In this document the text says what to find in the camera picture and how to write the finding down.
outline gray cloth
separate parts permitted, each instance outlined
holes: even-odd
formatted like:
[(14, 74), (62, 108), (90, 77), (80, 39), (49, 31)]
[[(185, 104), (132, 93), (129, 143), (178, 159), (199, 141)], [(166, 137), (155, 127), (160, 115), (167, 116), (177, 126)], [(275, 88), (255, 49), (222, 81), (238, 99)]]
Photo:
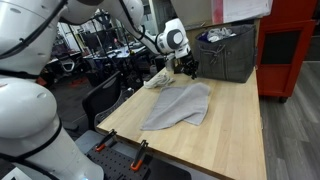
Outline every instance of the gray cloth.
[(209, 91), (203, 83), (162, 88), (141, 130), (164, 129), (182, 120), (200, 125), (207, 113)]

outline red tool chest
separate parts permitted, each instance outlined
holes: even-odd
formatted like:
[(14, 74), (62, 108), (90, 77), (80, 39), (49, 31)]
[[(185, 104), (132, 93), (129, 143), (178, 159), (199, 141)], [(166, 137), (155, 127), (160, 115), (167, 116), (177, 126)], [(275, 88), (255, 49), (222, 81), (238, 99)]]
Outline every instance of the red tool chest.
[(273, 0), (269, 16), (260, 21), (257, 80), (259, 95), (292, 95), (315, 26), (316, 0)]

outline chair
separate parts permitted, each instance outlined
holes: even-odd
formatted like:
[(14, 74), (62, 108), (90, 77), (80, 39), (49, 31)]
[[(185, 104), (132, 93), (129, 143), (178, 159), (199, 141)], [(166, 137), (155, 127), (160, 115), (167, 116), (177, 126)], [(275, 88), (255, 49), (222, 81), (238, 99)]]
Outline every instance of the chair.
[(89, 129), (95, 130), (95, 127), (103, 119), (132, 94), (131, 88), (127, 91), (121, 91), (121, 73), (119, 71), (91, 90), (82, 101), (83, 109), (89, 120)]
[(75, 63), (70, 58), (68, 53), (57, 55), (56, 58), (60, 61), (61, 67), (66, 73), (71, 73), (75, 67)]
[(82, 56), (74, 58), (73, 61), (75, 63), (73, 73), (85, 75), (87, 71), (91, 70), (90, 63), (83, 59)]

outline gray storage bin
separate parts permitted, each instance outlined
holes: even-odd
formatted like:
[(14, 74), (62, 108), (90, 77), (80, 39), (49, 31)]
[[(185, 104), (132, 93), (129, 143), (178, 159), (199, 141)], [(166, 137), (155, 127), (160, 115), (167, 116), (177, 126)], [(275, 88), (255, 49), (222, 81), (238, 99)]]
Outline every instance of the gray storage bin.
[(193, 56), (199, 62), (198, 77), (245, 83), (256, 63), (255, 26), (228, 27), (236, 36), (216, 42), (196, 37)]

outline orange clamp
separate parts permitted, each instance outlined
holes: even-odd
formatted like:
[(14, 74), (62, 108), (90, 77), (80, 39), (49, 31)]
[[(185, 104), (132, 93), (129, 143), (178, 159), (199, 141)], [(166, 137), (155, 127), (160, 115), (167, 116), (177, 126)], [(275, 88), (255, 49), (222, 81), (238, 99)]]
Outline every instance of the orange clamp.
[(102, 149), (104, 149), (104, 147), (106, 147), (106, 145), (105, 145), (105, 144), (102, 144), (101, 146), (96, 147), (96, 151), (97, 151), (97, 152), (100, 152), (100, 151), (102, 151)]
[(136, 166), (133, 166), (133, 163), (132, 163), (131, 166), (130, 166), (130, 168), (131, 168), (133, 171), (138, 171), (138, 170), (140, 169), (141, 165), (142, 165), (142, 160), (140, 159), (140, 160), (138, 161), (138, 163), (137, 163)]

